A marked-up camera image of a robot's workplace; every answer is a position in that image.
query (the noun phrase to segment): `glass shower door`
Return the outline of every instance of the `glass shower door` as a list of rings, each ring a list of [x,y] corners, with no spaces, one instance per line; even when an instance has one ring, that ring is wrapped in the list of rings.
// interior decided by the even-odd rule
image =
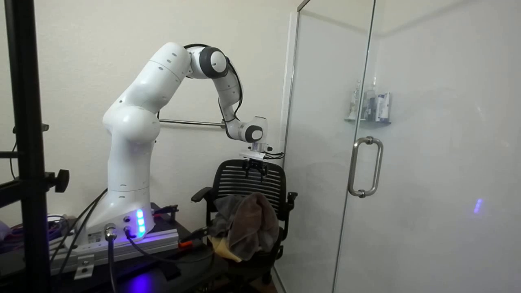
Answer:
[[[335,292],[521,292],[519,12],[377,0]]]
[[[348,106],[363,77],[371,7],[311,2],[298,20],[285,172],[296,191],[277,273],[286,292],[332,292],[355,124]]]

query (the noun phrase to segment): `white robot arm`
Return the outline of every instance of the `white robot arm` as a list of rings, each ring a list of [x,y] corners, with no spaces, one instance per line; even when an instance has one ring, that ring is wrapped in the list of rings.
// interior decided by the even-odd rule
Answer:
[[[187,79],[213,80],[218,93],[218,106],[226,128],[226,136],[233,141],[254,144],[255,147],[262,146],[264,149],[262,139],[265,139],[267,133],[265,120],[254,118],[247,123],[242,123],[236,118],[236,113],[242,105],[242,87],[234,67],[226,59],[226,56],[221,51],[205,45],[190,45],[185,46],[185,50],[192,58]]]
[[[169,43],[143,67],[133,84],[112,103],[102,124],[112,137],[107,163],[107,194],[86,224],[86,245],[104,242],[106,225],[143,238],[153,229],[150,212],[150,159],[159,134],[158,113],[169,103],[184,77],[211,79],[218,105],[233,141],[252,144],[252,152],[265,152],[265,120],[241,123],[233,106],[241,103],[239,79],[223,53],[208,46]]]

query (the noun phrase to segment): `chair backrest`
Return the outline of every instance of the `chair backrest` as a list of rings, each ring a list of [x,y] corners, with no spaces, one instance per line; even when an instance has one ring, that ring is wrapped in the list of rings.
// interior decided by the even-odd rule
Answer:
[[[215,175],[213,193],[215,199],[262,194],[273,207],[277,219],[286,219],[286,176],[278,165],[252,160],[223,162]]]

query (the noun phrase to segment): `black metal frame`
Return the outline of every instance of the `black metal frame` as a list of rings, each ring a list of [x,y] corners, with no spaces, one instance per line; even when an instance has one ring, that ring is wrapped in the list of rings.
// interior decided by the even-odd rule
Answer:
[[[45,172],[32,0],[5,0],[19,178],[0,186],[0,207],[21,203],[24,292],[50,292]]]

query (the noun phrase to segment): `metal handle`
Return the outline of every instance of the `metal handle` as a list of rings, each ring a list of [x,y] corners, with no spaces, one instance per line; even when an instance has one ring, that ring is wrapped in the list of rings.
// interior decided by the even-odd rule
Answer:
[[[355,190],[355,176],[356,176],[356,163],[358,163],[358,150],[360,150],[360,146],[373,146],[376,144],[377,147],[377,154],[376,154],[376,163],[374,163],[374,173],[373,173],[373,186],[369,191],[363,191],[363,190]],[[373,196],[376,191],[377,191],[377,183],[379,183],[379,170],[381,170],[381,160],[384,157],[384,146],[376,141],[374,137],[360,137],[355,146],[353,146],[353,154],[351,154],[351,167],[348,170],[348,185],[347,185],[347,191],[351,194],[351,196],[356,196],[356,198],[368,198],[368,196]]]

